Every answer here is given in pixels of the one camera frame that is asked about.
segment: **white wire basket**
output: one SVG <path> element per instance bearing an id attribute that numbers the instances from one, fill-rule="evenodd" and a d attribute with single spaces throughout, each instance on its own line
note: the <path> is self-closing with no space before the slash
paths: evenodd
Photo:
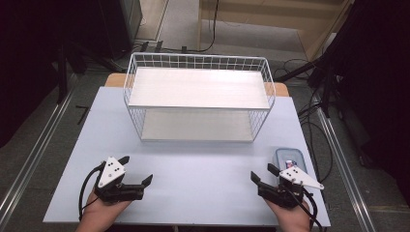
<path id="1" fill-rule="evenodd" d="M 124 85 L 142 141 L 252 142 L 275 97 L 261 57 L 134 53 Z"/>

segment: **gray floor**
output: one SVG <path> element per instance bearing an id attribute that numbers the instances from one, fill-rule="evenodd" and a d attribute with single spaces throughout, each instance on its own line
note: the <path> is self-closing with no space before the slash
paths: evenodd
<path id="1" fill-rule="evenodd" d="M 196 13 L 196 1 L 169 1 L 160 34 L 160 41 L 163 41 L 164 47 L 180 48 L 182 45 L 186 45 L 188 48 L 196 48 Z M 211 42 L 212 33 L 209 31 L 209 22 L 204 20 L 202 23 L 203 48 Z M 283 63 L 289 59 L 306 59 L 296 32 L 289 29 L 219 22 L 217 23 L 216 38 L 214 46 L 208 51 L 209 53 L 264 56 L 269 59 L 272 72 L 281 68 Z M 47 224 L 43 223 L 43 217 L 52 198 L 53 190 L 58 185 L 81 131 L 82 123 L 79 125 L 77 123 L 83 110 L 75 106 L 91 106 L 98 88 L 104 85 L 110 74 L 109 71 L 93 61 L 87 60 L 87 62 L 89 65 L 87 72 L 84 75 L 73 76 L 73 79 L 77 79 L 77 82 L 73 86 L 71 100 L 53 135 L 46 144 L 38 166 L 19 198 L 18 204 L 13 209 L 13 214 L 4 231 L 64 232 L 75 230 L 76 224 Z M 116 62 L 126 67 L 128 58 Z M 294 61 L 286 63 L 286 68 L 292 70 L 302 64 L 304 62 Z M 305 80 L 294 78 L 287 81 L 286 85 L 297 109 L 301 109 L 308 103 L 311 90 L 307 87 Z M 6 160 L 2 162 L 3 167 L 0 168 L 0 176 L 3 177 L 0 179 L 0 194 L 2 196 L 6 195 L 15 178 L 17 178 L 21 167 L 30 158 L 29 156 L 37 139 L 56 107 L 57 94 L 57 90 L 50 93 L 18 130 L 12 141 L 0 149 L 0 157 L 2 160 Z M 410 211 L 395 185 L 395 180 L 383 170 L 367 169 L 360 165 L 357 149 L 343 122 L 338 119 L 337 111 L 334 108 L 331 108 L 331 121 L 376 230 L 407 231 L 410 227 Z M 312 114 L 311 122 L 321 127 L 317 114 Z M 307 143 L 309 143 L 309 128 L 303 126 L 303 129 Z M 316 155 L 321 178 L 329 170 L 330 163 L 333 163 L 331 175 L 324 182 L 326 188 L 323 191 L 332 223 L 332 227 L 328 231 L 361 231 L 361 225 L 351 204 L 351 199 L 343 183 L 337 163 L 334 159 L 331 160 L 327 139 L 318 128 L 312 127 L 311 131 L 314 154 Z M 79 192 L 79 189 L 73 189 L 73 192 Z M 159 230 L 158 227 L 140 227 L 137 231 Z M 217 228 L 183 227 L 181 231 L 217 231 Z M 258 230 L 248 228 L 241 231 Z"/>

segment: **white plastic part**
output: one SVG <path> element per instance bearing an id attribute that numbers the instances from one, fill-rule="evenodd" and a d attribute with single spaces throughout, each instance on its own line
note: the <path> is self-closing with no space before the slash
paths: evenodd
<path id="1" fill-rule="evenodd" d="M 116 158 L 109 157 L 100 178 L 99 188 L 105 187 L 124 173 L 126 173 L 126 168 Z"/>
<path id="2" fill-rule="evenodd" d="M 325 188 L 322 184 L 311 178 L 306 172 L 304 172 L 297 166 L 289 167 L 286 170 L 280 171 L 279 175 L 282 178 L 297 185 L 312 187 L 316 189 Z"/>

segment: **table surface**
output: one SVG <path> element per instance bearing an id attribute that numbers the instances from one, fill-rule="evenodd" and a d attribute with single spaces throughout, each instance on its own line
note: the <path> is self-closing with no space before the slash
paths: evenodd
<path id="1" fill-rule="evenodd" d="M 278 221 L 257 195 L 250 172 L 274 185 L 277 179 L 266 166 L 273 162 L 273 153 L 278 147 L 301 150 L 307 173 L 314 177 L 291 98 L 277 97 L 253 143 L 141 142 L 124 104 L 122 89 L 102 87 L 44 222 L 77 222 L 78 194 L 88 172 L 110 156 L 117 159 L 130 156 L 125 184 L 139 184 L 150 174 L 154 174 L 154 179 L 146 188 L 144 198 L 133 202 L 117 222 L 276 226 Z M 91 190 L 94 181 L 90 179 L 86 192 Z M 319 221 L 330 226 L 320 191 L 309 190 L 318 205 Z"/>

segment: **wooden cabinet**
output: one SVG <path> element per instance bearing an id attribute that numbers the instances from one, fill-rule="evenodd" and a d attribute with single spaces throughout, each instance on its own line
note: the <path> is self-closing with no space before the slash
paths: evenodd
<path id="1" fill-rule="evenodd" d="M 214 19 L 216 4 L 217 0 L 199 0 L 198 48 L 201 21 Z M 296 29 L 311 61 L 343 21 L 349 5 L 350 0 L 220 0 L 218 14 L 228 22 Z"/>

